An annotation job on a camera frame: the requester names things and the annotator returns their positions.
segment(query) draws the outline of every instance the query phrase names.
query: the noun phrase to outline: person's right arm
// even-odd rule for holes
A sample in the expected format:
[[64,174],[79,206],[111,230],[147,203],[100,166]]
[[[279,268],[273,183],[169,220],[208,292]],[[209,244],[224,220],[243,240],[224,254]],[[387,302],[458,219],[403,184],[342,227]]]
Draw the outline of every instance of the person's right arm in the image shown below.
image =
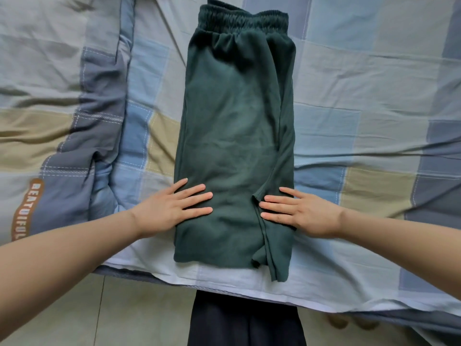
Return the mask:
[[317,238],[341,238],[367,248],[446,293],[461,299],[461,231],[426,223],[377,218],[312,194],[281,187],[296,198],[266,196],[260,207],[270,221]]

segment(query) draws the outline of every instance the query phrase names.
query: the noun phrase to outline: forearm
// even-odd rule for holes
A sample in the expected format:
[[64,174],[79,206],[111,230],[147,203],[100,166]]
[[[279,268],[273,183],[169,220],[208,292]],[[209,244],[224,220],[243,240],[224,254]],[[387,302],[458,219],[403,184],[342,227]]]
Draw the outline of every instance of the forearm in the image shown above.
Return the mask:
[[346,210],[340,237],[363,246],[461,299],[461,231]]
[[137,238],[124,211],[0,247],[0,340]]

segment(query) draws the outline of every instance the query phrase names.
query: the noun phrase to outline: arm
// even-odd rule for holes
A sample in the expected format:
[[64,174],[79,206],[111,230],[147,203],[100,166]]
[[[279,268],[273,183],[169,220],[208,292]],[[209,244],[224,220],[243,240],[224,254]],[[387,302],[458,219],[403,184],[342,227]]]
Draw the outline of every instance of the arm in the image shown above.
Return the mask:
[[289,188],[297,197],[266,196],[266,220],[319,238],[341,238],[363,246],[461,299],[461,231],[404,220],[375,218]]
[[204,185],[174,193],[186,179],[131,210],[54,229],[0,247],[0,341],[69,291],[109,257],[211,208],[186,209],[212,197]]

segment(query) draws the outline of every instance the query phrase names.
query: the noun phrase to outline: bed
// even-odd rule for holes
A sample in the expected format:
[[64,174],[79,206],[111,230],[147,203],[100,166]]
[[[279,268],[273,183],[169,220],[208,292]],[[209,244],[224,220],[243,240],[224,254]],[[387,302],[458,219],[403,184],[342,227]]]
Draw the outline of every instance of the bed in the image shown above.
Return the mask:
[[[289,14],[297,189],[461,228],[461,0],[222,1]],[[0,1],[2,243],[130,209],[171,184],[205,2]],[[172,236],[140,240],[100,272],[461,330],[460,301],[341,240],[296,235],[277,283],[264,268],[175,263]]]

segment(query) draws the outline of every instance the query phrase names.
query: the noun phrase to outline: hand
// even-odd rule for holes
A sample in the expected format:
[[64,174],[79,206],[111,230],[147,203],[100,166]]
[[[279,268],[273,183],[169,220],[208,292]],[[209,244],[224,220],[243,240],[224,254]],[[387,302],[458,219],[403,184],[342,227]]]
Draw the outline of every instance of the hand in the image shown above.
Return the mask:
[[187,183],[187,179],[177,181],[171,187],[153,194],[129,211],[134,217],[141,238],[164,232],[178,223],[194,217],[210,214],[212,208],[187,209],[213,197],[212,192],[194,196],[205,190],[205,185],[197,185],[175,193]]
[[265,196],[260,207],[279,214],[261,213],[265,220],[291,225],[304,234],[316,238],[337,238],[341,231],[341,214],[344,208],[313,194],[280,187],[291,197]]

